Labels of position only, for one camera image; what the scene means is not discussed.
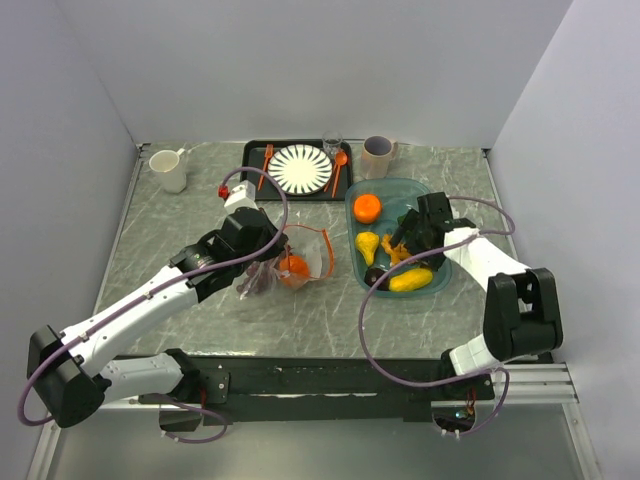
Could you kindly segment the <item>red grape bunch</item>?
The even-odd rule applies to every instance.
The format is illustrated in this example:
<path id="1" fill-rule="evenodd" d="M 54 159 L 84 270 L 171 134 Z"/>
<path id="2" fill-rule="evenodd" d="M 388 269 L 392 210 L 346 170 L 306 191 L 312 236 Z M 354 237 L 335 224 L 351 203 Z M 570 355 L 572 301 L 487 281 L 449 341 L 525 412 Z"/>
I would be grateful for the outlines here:
<path id="1" fill-rule="evenodd" d="M 245 271 L 242 281 L 236 286 L 241 299 L 270 291 L 276 282 L 274 260 L 253 262 Z"/>

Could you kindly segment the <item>golden ginger root toy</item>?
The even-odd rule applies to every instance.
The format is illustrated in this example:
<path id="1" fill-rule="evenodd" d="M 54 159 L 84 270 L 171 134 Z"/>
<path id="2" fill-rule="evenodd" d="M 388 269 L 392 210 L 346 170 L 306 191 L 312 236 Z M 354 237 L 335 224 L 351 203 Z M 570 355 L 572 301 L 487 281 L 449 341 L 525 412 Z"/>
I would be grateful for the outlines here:
<path id="1" fill-rule="evenodd" d="M 385 234 L 380 243 L 384 252 L 390 257 L 390 265 L 395 266 L 401 261 L 408 259 L 412 254 L 407 250 L 404 243 L 399 243 L 396 247 L 391 246 L 392 236 Z"/>

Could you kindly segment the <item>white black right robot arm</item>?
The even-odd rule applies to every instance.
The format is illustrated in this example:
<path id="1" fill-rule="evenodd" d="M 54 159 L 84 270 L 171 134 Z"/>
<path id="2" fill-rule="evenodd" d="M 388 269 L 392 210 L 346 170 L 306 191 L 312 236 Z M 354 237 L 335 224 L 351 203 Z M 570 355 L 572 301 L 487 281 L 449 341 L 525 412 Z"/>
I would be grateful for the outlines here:
<path id="1" fill-rule="evenodd" d="M 473 384 L 472 372 L 559 348 L 564 340 L 554 275 L 505 254 L 467 218 L 456 218 L 442 192 L 417 198 L 399 220 L 390 245 L 403 246 L 412 260 L 432 272 L 446 261 L 460 266 L 486 293 L 482 333 L 445 357 L 439 390 L 460 398 Z"/>

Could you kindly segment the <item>orange pumpkin toy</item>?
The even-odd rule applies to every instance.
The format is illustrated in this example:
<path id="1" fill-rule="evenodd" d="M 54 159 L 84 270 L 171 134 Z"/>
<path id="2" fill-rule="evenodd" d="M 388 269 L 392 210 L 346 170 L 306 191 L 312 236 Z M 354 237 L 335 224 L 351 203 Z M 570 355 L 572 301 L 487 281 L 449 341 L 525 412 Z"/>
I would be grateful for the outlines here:
<path id="1" fill-rule="evenodd" d="M 310 280 L 310 269 L 306 261 L 297 255 L 285 256 L 278 264 L 280 281 L 293 290 L 301 288 Z"/>

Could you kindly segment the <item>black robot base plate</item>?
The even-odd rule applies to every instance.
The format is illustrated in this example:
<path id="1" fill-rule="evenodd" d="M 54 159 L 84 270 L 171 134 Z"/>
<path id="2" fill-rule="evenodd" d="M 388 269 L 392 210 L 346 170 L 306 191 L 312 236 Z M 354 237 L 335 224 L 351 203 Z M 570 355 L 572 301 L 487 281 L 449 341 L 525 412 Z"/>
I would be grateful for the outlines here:
<path id="1" fill-rule="evenodd" d="M 186 370 L 186 383 L 170 392 L 183 403 L 205 406 L 231 422 L 401 419 L 428 422 L 435 402 L 492 400 L 482 375 L 443 386 L 437 360 L 383 361 L 411 386 L 382 376 L 365 359 L 195 356 L 169 350 Z"/>

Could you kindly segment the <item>clear zip top bag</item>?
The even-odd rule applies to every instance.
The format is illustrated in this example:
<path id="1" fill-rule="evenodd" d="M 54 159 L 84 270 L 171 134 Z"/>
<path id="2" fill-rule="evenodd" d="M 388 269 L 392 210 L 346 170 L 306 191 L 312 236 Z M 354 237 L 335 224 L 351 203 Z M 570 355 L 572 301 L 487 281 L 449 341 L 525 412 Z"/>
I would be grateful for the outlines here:
<path id="1" fill-rule="evenodd" d="M 241 300 L 265 296 L 280 287 L 296 291 L 329 277 L 335 267 L 334 250 L 326 229 L 289 224 L 284 251 L 275 259 L 254 261 L 234 282 Z"/>

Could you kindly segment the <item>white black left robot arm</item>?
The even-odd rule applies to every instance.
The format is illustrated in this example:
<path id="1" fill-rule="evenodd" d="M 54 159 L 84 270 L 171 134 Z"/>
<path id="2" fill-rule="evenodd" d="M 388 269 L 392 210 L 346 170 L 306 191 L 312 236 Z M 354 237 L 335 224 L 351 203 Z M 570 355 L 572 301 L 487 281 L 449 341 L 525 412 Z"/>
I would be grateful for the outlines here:
<path id="1" fill-rule="evenodd" d="M 231 286 L 252 263 L 278 257 L 286 242 L 284 228 L 263 210 L 237 208 L 128 296 L 61 332 L 50 326 L 35 332 L 28 387 L 61 428 L 125 397 L 164 394 L 184 402 L 197 396 L 201 374 L 182 350 L 123 361 L 118 355 L 159 323 Z"/>

